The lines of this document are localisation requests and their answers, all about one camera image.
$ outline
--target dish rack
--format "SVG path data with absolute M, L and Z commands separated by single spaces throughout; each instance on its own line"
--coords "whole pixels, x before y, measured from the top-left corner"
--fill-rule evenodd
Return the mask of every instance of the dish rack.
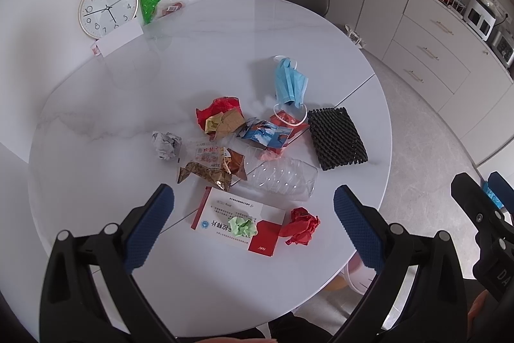
M 449 8 L 452 8 L 455 10 L 459 15 L 462 15 L 464 13 L 464 10 L 466 9 L 466 5 L 462 3 L 459 0 L 438 0 L 440 3 L 443 3 Z

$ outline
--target clock face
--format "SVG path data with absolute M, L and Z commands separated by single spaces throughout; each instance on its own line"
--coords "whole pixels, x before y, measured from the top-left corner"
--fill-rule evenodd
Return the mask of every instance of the clock face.
M 138 0 L 82 0 L 79 22 L 93 38 L 101 38 L 136 16 Z

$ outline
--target green tissue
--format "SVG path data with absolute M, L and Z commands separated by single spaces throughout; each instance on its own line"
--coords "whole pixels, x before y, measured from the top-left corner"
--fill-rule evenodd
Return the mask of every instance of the green tissue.
M 143 13 L 143 21 L 145 25 L 152 22 L 157 11 L 157 4 L 160 0 L 141 0 L 141 12 Z
M 232 234 L 236 237 L 253 237 L 257 234 L 257 227 L 252 220 L 246 220 L 241 217 L 233 217 L 229 222 Z

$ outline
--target clock hand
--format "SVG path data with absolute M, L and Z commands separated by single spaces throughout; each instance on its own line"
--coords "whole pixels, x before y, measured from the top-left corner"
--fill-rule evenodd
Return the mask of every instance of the clock hand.
M 121 2 L 122 0 L 114 2 L 111 6 L 108 6 L 108 8 L 112 8 L 114 5 L 116 5 L 118 2 Z
M 112 17 L 112 20 L 114 20 L 114 24 L 116 23 L 116 20 L 114 19 L 114 17 L 112 16 L 112 12 L 111 12 L 111 8 L 109 6 L 107 6 L 107 10 L 109 11 L 109 13 L 111 14 L 111 17 Z
M 96 12 L 100 12 L 100 11 L 105 11 L 107 8 L 104 8 L 103 10 L 98 10 L 98 11 L 93 11 L 93 12 L 90 12 L 86 15 L 82 15 L 83 17 L 87 17 L 88 15 L 91 15 L 91 14 L 95 14 Z

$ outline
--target cable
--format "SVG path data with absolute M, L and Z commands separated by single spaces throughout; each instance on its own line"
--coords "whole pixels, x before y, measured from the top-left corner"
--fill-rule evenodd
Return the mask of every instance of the cable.
M 505 13 L 505 18 L 503 18 L 503 21 L 501 23 L 494 24 L 492 27 L 494 28 L 497 25 L 503 24 L 508 17 L 509 17 L 509 14 L 506 12 Z

